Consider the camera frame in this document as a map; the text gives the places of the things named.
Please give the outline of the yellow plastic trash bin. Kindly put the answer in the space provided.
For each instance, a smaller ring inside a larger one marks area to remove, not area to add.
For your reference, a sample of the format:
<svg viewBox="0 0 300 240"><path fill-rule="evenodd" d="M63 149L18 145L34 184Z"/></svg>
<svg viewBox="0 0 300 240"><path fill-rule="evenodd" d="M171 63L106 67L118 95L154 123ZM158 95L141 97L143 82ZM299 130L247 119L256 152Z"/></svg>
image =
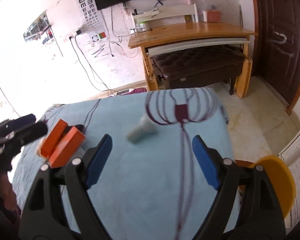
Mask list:
<svg viewBox="0 0 300 240"><path fill-rule="evenodd" d="M249 164L248 167L253 168L257 165L261 165L266 171L279 200L283 217L286 218L296 196L296 185L291 171L283 160L273 155L265 156L256 163Z"/></svg>

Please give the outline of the orange box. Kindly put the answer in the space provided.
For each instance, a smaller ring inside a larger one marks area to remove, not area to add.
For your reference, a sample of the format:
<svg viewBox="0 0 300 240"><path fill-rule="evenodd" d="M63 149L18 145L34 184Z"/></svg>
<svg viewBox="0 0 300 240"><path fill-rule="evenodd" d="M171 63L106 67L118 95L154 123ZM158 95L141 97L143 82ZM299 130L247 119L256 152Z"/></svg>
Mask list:
<svg viewBox="0 0 300 240"><path fill-rule="evenodd" d="M67 127L68 123L66 123L64 120L60 119L58 121L49 135L44 139L39 150L40 156L44 157L45 159L49 159Z"/></svg>
<svg viewBox="0 0 300 240"><path fill-rule="evenodd" d="M65 166L84 140L85 135L73 126L56 145L49 158L50 166L52 168Z"/></svg>

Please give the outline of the white louvered door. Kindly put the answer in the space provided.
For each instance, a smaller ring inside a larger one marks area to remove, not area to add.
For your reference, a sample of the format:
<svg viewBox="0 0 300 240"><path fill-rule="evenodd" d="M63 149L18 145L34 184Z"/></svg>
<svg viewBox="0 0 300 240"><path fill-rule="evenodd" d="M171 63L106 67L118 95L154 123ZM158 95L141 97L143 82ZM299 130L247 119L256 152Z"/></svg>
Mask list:
<svg viewBox="0 0 300 240"><path fill-rule="evenodd" d="M286 229L290 231L300 221L300 131L279 153L279 158L288 166L296 185L293 207L285 218Z"/></svg>

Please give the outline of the light blue patterned tablecloth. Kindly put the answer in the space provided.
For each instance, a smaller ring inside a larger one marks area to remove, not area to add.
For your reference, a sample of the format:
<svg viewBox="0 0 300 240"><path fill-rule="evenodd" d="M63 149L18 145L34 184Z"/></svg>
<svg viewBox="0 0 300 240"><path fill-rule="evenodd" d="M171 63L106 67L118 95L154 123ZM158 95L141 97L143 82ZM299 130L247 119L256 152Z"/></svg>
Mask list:
<svg viewBox="0 0 300 240"><path fill-rule="evenodd" d="M126 135L147 115L157 132L131 143ZM89 197L113 239L192 239L216 191L192 152L192 139L224 158L233 151L228 113L211 88L174 89L91 100L50 108L60 120L86 128L80 153L112 137L113 148Z"/></svg>

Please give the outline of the white power strip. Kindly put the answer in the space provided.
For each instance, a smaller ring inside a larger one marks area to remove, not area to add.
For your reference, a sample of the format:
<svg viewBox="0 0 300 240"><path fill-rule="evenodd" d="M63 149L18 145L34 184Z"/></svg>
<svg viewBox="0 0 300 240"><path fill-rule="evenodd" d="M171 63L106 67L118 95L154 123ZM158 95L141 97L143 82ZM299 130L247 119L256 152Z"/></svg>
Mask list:
<svg viewBox="0 0 300 240"><path fill-rule="evenodd" d="M123 90L119 90L118 92L115 92L115 96L120 96L120 95L125 95L125 94L129 94L133 91L133 88L127 88L127 89L123 89Z"/></svg>

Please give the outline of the grey paper cup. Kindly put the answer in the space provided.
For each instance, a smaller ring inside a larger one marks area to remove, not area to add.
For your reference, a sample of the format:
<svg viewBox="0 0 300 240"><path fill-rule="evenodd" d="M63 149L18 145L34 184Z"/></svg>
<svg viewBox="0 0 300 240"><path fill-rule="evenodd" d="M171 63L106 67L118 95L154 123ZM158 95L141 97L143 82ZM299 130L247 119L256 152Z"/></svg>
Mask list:
<svg viewBox="0 0 300 240"><path fill-rule="evenodd" d="M149 116L146 114L140 119L139 123L126 135L126 138L131 143L136 143L144 137L156 133L157 127Z"/></svg>

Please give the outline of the eye test chart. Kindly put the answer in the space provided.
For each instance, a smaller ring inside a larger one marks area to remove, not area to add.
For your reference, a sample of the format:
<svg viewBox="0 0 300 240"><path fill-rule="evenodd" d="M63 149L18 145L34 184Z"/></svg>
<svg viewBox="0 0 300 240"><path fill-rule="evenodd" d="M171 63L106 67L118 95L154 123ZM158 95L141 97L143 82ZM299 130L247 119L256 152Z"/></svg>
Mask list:
<svg viewBox="0 0 300 240"><path fill-rule="evenodd" d="M102 12L97 9L95 0L76 0L81 18L83 19L83 33L89 35L93 42L106 41L108 31Z"/></svg>

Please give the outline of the purple floor mat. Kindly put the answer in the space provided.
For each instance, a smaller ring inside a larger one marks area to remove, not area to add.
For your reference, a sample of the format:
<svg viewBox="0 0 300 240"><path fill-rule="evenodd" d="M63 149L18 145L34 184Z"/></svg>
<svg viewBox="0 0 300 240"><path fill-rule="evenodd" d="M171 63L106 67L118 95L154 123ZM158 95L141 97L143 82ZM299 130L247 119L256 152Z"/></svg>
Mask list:
<svg viewBox="0 0 300 240"><path fill-rule="evenodd" d="M139 93L146 93L148 90L145 87L139 87L139 88L134 88L132 91L128 92L127 95L130 94L139 94Z"/></svg>

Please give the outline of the dark brown tufted bench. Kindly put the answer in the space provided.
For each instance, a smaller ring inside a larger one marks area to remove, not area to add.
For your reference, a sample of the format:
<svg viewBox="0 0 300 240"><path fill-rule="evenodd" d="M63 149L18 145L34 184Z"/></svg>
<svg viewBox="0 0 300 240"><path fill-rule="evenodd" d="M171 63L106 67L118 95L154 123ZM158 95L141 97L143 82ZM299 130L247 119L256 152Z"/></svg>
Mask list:
<svg viewBox="0 0 300 240"><path fill-rule="evenodd" d="M166 89L205 87L229 82L234 94L245 57L234 46L220 45L174 51L152 57L154 73Z"/></svg>

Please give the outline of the wooden desk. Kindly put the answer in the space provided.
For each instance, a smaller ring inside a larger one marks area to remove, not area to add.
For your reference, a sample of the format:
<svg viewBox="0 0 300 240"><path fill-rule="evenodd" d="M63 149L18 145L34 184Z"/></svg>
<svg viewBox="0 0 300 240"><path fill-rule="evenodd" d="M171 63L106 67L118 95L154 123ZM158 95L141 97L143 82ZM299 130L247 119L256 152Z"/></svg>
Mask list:
<svg viewBox="0 0 300 240"><path fill-rule="evenodd" d="M256 36L257 34L258 33L252 30L244 29L230 23L179 23L132 34L129 39L128 47L130 49L140 48L147 88L150 91L155 91L159 89L159 85L154 75L151 57L148 55L148 48L205 38L244 37L250 40L251 36ZM248 56L248 49L249 44L243 44L245 61L243 63L242 73L236 78L235 82L236 94L241 99L247 96L252 73L253 61Z"/></svg>

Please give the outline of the white shelf on desk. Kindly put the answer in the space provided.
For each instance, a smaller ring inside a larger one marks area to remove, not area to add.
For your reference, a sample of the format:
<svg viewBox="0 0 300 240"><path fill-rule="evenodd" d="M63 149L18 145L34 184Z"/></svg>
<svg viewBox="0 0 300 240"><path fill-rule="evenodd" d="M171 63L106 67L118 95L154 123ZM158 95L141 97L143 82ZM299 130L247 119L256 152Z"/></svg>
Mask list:
<svg viewBox="0 0 300 240"><path fill-rule="evenodd" d="M150 30L150 22L166 18L190 16L192 22L199 22L198 10L196 4L170 5L154 8L153 10L141 14L131 14L136 32Z"/></svg>

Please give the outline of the pink tissue box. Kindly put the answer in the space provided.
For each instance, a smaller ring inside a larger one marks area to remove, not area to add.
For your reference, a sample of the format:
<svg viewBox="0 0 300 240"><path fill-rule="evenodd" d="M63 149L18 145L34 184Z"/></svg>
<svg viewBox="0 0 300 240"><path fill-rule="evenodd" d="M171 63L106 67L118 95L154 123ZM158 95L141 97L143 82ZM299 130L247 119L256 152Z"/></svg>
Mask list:
<svg viewBox="0 0 300 240"><path fill-rule="evenodd" d="M205 23L221 23L222 13L219 10L203 10L203 22Z"/></svg>

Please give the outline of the dark brown entrance door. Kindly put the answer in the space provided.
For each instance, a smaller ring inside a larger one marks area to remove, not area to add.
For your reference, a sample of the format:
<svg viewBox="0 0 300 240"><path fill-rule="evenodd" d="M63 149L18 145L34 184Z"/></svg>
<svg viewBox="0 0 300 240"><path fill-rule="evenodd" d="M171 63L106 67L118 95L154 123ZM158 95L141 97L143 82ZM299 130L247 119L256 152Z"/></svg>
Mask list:
<svg viewBox="0 0 300 240"><path fill-rule="evenodd" d="M256 73L291 114L300 98L300 0L254 0Z"/></svg>

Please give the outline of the wall shelf with items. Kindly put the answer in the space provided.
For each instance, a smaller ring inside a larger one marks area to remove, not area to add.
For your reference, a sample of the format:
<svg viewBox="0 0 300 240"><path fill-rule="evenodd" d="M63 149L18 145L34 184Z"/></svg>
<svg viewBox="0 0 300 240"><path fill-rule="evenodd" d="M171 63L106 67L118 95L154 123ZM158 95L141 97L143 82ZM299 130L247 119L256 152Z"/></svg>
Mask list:
<svg viewBox="0 0 300 240"><path fill-rule="evenodd" d="M41 13L34 22L24 32L23 38L25 42L42 40L42 44L46 44L48 41L54 38L52 31L52 25L49 22L46 11Z"/></svg>

